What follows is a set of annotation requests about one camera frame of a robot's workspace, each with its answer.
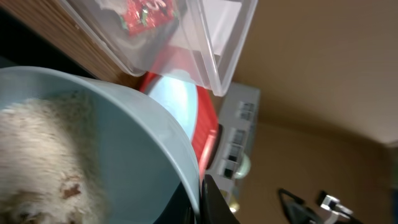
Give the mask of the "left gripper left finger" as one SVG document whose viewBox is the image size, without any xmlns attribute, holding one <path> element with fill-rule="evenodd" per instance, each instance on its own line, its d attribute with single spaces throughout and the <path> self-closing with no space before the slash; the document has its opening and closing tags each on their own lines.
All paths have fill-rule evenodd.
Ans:
<svg viewBox="0 0 398 224">
<path fill-rule="evenodd" d="M 154 224 L 195 224 L 195 214 L 182 183 Z"/>
</svg>

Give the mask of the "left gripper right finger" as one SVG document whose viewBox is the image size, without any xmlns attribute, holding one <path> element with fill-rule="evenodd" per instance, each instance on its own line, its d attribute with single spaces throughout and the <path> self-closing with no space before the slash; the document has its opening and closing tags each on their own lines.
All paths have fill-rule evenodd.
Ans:
<svg viewBox="0 0 398 224">
<path fill-rule="evenodd" d="M 203 224 L 239 224 L 211 175 L 205 174 L 201 187 Z"/>
</svg>

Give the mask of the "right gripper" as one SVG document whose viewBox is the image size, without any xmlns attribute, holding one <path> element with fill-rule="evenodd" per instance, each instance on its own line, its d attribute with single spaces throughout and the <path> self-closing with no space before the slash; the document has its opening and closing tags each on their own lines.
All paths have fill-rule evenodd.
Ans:
<svg viewBox="0 0 398 224">
<path fill-rule="evenodd" d="M 278 197 L 290 224 L 323 224 L 323 220 L 305 205 L 302 198 L 283 188 L 278 189 Z"/>
</svg>

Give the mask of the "light blue bowl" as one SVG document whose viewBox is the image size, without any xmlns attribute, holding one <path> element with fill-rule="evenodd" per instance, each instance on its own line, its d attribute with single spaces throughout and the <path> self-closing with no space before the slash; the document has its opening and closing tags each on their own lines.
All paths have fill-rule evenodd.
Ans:
<svg viewBox="0 0 398 224">
<path fill-rule="evenodd" d="M 41 67 L 1 70 L 1 110 L 29 98 L 85 91 L 93 99 L 107 223 L 154 223 L 180 183 L 200 220 L 191 142 L 173 116 L 131 88 Z"/>
</svg>

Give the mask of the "mint green bowl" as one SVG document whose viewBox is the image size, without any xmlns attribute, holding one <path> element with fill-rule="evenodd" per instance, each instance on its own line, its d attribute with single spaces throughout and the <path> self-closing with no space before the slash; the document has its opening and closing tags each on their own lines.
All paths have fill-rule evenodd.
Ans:
<svg viewBox="0 0 398 224">
<path fill-rule="evenodd" d="M 243 152 L 241 158 L 241 162 L 239 163 L 239 166 L 236 170 L 236 172 L 233 174 L 233 177 L 235 179 L 243 179 L 245 176 L 248 175 L 250 169 L 251 169 L 251 161 L 250 158 Z"/>
</svg>

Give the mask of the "food scraps with rice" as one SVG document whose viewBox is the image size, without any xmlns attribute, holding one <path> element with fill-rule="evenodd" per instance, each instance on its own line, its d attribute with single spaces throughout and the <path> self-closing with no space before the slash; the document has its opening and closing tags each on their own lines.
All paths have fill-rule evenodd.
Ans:
<svg viewBox="0 0 398 224">
<path fill-rule="evenodd" d="M 85 91 L 1 110 L 1 222 L 108 222 L 93 99 Z"/>
</svg>

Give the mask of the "red snack wrapper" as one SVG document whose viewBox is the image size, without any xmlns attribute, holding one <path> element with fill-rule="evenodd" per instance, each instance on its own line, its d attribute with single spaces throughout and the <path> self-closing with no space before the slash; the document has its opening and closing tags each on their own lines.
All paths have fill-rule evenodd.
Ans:
<svg viewBox="0 0 398 224">
<path fill-rule="evenodd" d="M 127 11 L 120 15 L 121 25 L 130 36 L 164 25 L 178 16 L 173 0 L 127 0 Z"/>
</svg>

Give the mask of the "white tissue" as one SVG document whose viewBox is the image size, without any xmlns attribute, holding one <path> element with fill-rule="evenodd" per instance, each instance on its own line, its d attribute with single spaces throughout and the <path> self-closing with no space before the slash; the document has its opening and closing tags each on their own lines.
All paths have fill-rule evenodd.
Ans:
<svg viewBox="0 0 398 224">
<path fill-rule="evenodd" d="M 119 15 L 127 12 L 128 6 L 126 0 L 95 0 L 101 9 L 112 10 Z"/>
</svg>

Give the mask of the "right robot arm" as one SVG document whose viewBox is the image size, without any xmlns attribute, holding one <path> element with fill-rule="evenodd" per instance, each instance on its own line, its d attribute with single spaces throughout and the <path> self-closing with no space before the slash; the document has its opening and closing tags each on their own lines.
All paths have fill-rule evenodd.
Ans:
<svg viewBox="0 0 398 224">
<path fill-rule="evenodd" d="M 330 213 L 324 220 L 314 210 L 306 206 L 305 200 L 292 192 L 279 188 L 277 191 L 282 211 L 290 224 L 363 224 L 353 216 L 353 211 L 340 203 L 340 200 L 321 190 L 316 204 Z"/>
</svg>

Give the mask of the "grey dishwasher rack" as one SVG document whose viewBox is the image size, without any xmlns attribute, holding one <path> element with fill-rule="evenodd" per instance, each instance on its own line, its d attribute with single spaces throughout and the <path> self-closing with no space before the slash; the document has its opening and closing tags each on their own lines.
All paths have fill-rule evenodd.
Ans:
<svg viewBox="0 0 398 224">
<path fill-rule="evenodd" d="M 254 144 L 259 89 L 232 83 L 218 113 L 218 136 L 206 168 L 228 204 L 237 202 L 243 179 L 235 179 L 244 152 L 249 158 Z"/>
</svg>

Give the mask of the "red serving tray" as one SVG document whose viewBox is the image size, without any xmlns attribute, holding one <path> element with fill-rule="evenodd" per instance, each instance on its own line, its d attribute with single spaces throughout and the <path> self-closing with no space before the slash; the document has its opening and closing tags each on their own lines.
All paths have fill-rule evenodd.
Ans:
<svg viewBox="0 0 398 224">
<path fill-rule="evenodd" d="M 151 71 L 146 72 L 146 74 L 154 73 L 156 75 L 172 77 L 193 83 L 189 80 L 192 77 L 190 73 L 193 70 L 193 64 L 186 61 L 188 55 L 189 53 L 186 50 L 178 52 L 176 47 L 165 47 L 160 51 L 158 56 L 156 56 Z M 144 77 L 139 85 L 139 91 L 140 87 L 144 83 Z M 218 118 L 208 90 L 202 86 L 197 86 L 197 92 L 198 116 L 191 144 L 195 151 L 199 175 L 202 180 L 204 178 L 211 153 L 213 152 L 213 146 L 216 142 L 218 134 Z"/>
</svg>

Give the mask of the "light blue plate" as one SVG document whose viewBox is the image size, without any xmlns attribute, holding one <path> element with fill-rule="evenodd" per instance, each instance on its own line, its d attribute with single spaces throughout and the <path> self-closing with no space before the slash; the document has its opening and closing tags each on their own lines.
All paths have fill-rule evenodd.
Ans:
<svg viewBox="0 0 398 224">
<path fill-rule="evenodd" d="M 197 86 L 176 78 L 147 73 L 140 91 L 163 106 L 193 140 L 198 116 Z"/>
</svg>

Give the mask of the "clear plastic bin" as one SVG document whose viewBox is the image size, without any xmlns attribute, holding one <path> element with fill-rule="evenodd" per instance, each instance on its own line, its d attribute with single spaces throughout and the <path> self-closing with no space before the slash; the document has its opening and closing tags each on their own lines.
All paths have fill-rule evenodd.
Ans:
<svg viewBox="0 0 398 224">
<path fill-rule="evenodd" d="M 96 1 L 61 0 L 60 5 L 125 73 L 139 77 L 151 71 L 165 47 L 186 50 L 194 84 L 226 94 L 243 49 L 256 0 L 175 1 L 178 16 L 159 27 L 130 36 L 120 15 Z"/>
</svg>

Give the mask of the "black plastic tray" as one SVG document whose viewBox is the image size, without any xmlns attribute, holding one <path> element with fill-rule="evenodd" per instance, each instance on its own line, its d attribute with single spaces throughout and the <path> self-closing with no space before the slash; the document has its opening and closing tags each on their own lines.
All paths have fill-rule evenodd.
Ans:
<svg viewBox="0 0 398 224">
<path fill-rule="evenodd" d="M 15 65 L 51 68 L 81 77 L 92 77 L 61 50 L 1 9 L 1 67 Z"/>
</svg>

